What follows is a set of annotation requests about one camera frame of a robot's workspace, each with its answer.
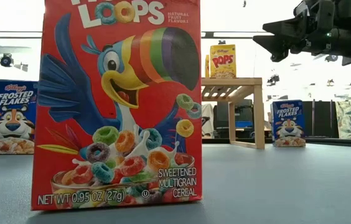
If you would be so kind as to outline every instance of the froot loops logo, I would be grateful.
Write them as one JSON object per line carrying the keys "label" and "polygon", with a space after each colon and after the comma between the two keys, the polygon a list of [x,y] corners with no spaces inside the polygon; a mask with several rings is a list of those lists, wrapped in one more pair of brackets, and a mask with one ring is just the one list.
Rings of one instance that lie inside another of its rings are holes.
{"label": "froot loops logo", "polygon": [[[71,0],[71,2],[74,6],[78,6],[84,28],[113,25],[117,22],[123,24],[141,22],[140,17],[148,14],[151,15],[148,17],[151,24],[160,25],[164,22],[164,14],[160,11],[164,6],[159,1],[152,1],[149,4],[144,0],[121,1],[117,4],[103,1],[96,5],[94,19],[88,13],[87,4],[81,4],[80,0]],[[110,11],[110,16],[105,15],[106,11]]]}

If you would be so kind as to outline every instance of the wooden shelf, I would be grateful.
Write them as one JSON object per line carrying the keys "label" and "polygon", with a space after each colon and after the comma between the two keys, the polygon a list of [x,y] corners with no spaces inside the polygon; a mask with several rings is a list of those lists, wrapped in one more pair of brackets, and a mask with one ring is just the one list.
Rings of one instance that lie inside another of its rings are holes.
{"label": "wooden shelf", "polygon": [[[230,143],[264,149],[264,103],[262,78],[203,78],[202,101],[229,102]],[[254,95],[255,144],[236,141],[235,103]]]}

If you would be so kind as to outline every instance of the tiger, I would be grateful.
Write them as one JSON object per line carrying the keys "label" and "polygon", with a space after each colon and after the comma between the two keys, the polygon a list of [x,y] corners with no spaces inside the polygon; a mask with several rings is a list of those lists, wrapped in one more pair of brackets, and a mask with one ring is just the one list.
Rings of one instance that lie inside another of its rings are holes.
{"label": "tiger", "polygon": [[285,120],[282,118],[281,120],[283,123],[280,127],[278,127],[276,134],[280,138],[285,138],[288,136],[301,138],[301,136],[304,134],[304,131],[302,130],[301,126],[297,125],[296,122],[294,122],[296,119],[297,118],[293,118],[293,120]]}
{"label": "tiger", "polygon": [[27,105],[23,105],[21,109],[3,106],[1,111],[4,115],[0,118],[0,139],[13,137],[33,141],[35,125],[24,115]]}

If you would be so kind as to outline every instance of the orange cereal loop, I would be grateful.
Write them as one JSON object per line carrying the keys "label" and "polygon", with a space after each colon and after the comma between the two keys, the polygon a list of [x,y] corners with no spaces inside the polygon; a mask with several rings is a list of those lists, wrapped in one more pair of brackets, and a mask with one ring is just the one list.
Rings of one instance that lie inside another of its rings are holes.
{"label": "orange cereal loop", "polygon": [[116,141],[116,150],[118,152],[129,152],[134,146],[134,134],[131,131],[122,131],[119,134],[119,138]]}
{"label": "orange cereal loop", "polygon": [[148,156],[148,166],[155,172],[167,169],[170,166],[170,158],[160,151],[151,152]]}
{"label": "orange cereal loop", "polygon": [[118,156],[118,157],[116,157],[115,161],[116,161],[116,166],[118,166],[124,161],[124,157]]}

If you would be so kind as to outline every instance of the purple cereal loop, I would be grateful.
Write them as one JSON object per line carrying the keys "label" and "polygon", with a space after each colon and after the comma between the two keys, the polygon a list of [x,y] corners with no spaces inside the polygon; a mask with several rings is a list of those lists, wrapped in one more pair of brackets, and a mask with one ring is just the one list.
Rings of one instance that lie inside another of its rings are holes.
{"label": "purple cereal loop", "polygon": [[110,149],[105,143],[96,142],[87,148],[86,154],[87,160],[92,164],[95,162],[105,162],[109,158]]}

